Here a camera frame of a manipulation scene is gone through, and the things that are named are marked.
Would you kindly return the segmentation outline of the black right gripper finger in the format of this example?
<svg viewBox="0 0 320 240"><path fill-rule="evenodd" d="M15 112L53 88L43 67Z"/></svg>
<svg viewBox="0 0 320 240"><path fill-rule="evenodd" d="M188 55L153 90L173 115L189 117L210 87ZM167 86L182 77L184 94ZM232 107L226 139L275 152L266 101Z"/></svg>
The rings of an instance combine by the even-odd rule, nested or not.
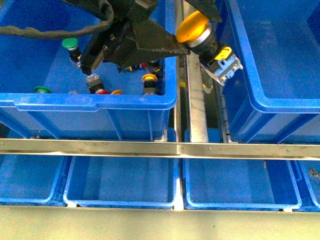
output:
<svg viewBox="0 0 320 240"><path fill-rule="evenodd" d="M210 21L222 22L222 18L216 6L215 0L186 0L196 10L200 11Z"/></svg>

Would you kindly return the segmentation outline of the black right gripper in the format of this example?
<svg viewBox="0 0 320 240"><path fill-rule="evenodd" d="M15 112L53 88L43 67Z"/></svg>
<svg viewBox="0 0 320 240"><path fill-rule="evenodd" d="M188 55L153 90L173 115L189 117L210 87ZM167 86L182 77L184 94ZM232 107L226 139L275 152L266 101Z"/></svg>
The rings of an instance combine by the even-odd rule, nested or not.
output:
<svg viewBox="0 0 320 240"><path fill-rule="evenodd" d="M67 0L66 4L100 19L85 49L80 69L86 75L101 63L122 68L188 55L174 34L151 19L157 0Z"/></svg>

